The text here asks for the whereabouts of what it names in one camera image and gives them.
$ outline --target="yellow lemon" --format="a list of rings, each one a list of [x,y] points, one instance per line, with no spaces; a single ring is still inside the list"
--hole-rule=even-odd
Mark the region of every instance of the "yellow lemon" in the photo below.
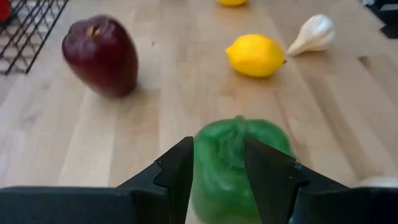
[[[252,77],[268,77],[284,63],[280,45],[261,34],[243,35],[226,49],[231,66]]]
[[[248,0],[218,0],[221,4],[226,6],[238,6],[247,2]]]

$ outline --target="apple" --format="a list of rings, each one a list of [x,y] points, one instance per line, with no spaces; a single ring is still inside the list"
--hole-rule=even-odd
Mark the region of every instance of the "apple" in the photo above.
[[[72,24],[62,52],[77,77],[100,95],[122,97],[137,85],[136,48],[112,17],[100,15]]]

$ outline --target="wooden tabletop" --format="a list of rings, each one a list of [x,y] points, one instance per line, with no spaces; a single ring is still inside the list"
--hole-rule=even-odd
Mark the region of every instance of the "wooden tabletop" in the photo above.
[[[118,18],[139,55],[139,88],[112,100],[63,61],[72,22]],[[265,34],[285,49],[314,14],[330,16],[326,52],[287,58],[267,79],[238,75],[224,50]],[[117,186],[184,136],[242,114],[275,122],[298,160],[352,185],[398,175],[398,43],[357,0],[70,1],[28,76],[0,77],[0,187]]]

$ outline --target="black wire rack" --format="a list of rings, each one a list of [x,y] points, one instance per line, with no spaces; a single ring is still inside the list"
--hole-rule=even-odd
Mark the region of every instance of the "black wire rack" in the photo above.
[[[69,0],[10,0],[0,22],[0,74],[28,73]]]

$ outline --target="garlic bulb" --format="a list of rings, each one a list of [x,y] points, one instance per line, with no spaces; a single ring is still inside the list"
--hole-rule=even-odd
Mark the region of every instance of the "garlic bulb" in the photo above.
[[[335,39],[333,21],[325,15],[311,17],[301,27],[297,39],[287,50],[289,56],[306,51],[326,50]]]

